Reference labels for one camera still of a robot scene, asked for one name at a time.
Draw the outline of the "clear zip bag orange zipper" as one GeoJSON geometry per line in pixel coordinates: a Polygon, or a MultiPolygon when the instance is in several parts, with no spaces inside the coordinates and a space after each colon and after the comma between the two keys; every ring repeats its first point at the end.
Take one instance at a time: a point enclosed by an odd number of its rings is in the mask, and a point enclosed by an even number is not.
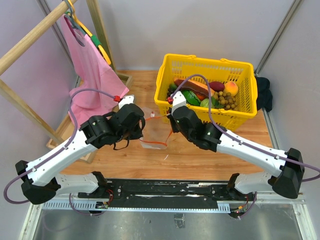
{"type": "Polygon", "coordinates": [[[143,137],[139,139],[144,149],[165,150],[169,145],[169,137],[172,128],[165,123],[168,120],[166,115],[161,115],[156,110],[143,107],[145,127],[142,131],[143,137]]]}

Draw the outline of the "purple sweet potato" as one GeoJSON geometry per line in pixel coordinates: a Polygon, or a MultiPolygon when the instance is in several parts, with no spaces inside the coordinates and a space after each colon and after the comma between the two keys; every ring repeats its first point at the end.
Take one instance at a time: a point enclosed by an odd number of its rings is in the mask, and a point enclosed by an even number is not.
{"type": "Polygon", "coordinates": [[[212,81],[209,83],[209,86],[215,92],[223,92],[225,89],[225,85],[219,81],[212,81]]]}

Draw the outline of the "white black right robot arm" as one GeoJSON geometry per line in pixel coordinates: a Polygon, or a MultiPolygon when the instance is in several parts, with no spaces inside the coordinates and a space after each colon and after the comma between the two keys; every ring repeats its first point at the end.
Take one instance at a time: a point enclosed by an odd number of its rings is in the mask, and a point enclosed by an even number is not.
{"type": "Polygon", "coordinates": [[[242,138],[224,127],[203,123],[196,113],[182,106],[168,116],[172,130],[181,133],[202,150],[240,158],[263,169],[252,174],[234,173],[226,193],[232,200],[251,192],[274,191],[287,199],[296,199],[305,173],[302,154],[295,148],[288,151],[268,148],[242,138]]]}

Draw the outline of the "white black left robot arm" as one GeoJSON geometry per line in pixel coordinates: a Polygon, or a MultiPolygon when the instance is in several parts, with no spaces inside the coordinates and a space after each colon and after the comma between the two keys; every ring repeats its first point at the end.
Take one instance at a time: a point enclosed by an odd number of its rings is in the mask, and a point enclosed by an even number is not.
{"type": "Polygon", "coordinates": [[[103,197],[108,184],[101,172],[93,171],[85,175],[63,175],[60,172],[103,146],[140,139],[144,126],[144,112],[134,103],[125,104],[117,112],[90,117],[74,137],[46,155],[31,162],[21,160],[15,165],[23,181],[23,195],[34,205],[70,193],[103,197]]]}

